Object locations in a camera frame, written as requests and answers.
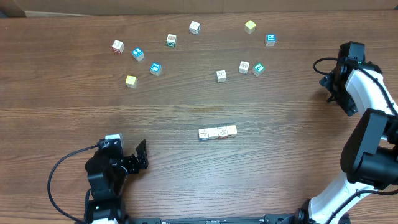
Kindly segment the red-sided wooden block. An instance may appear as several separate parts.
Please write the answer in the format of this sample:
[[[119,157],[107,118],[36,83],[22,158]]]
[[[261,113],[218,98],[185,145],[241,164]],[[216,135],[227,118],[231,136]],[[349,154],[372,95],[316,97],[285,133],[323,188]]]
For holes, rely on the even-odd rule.
[[[228,137],[228,129],[226,126],[217,127],[218,139],[226,139]]]

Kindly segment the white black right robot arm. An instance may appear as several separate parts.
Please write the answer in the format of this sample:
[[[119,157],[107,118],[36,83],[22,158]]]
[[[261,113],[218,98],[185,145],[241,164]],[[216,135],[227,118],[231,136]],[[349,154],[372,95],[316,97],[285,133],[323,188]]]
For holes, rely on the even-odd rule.
[[[307,200],[284,223],[349,223],[348,211],[368,195],[397,185],[397,104],[388,92],[382,70],[366,61],[365,45],[340,45],[336,67],[324,73],[321,86],[343,111],[360,120],[340,158],[341,172],[326,189]]]

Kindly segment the blue I wooden block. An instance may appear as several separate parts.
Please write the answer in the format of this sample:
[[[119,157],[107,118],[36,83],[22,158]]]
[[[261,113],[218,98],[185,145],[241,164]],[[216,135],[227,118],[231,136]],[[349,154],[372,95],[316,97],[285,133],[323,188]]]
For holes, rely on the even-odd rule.
[[[208,128],[198,130],[198,138],[200,141],[209,140]]]

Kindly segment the yellow-sided plain-top wooden block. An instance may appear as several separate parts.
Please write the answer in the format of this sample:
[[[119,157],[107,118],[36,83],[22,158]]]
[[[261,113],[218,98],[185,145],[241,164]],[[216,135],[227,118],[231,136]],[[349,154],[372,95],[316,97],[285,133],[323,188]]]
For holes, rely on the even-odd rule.
[[[209,139],[218,139],[218,137],[219,137],[218,128],[217,127],[208,128],[208,137],[209,137]]]

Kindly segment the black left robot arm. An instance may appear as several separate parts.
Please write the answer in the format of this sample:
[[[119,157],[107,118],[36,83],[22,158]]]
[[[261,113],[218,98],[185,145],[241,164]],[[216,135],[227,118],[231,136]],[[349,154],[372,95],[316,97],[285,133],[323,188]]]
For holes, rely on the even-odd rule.
[[[102,139],[98,150],[85,164],[92,200],[85,205],[84,222],[132,223],[121,197],[126,179],[148,168],[147,143],[142,140],[137,154],[125,156],[123,141],[119,138]]]

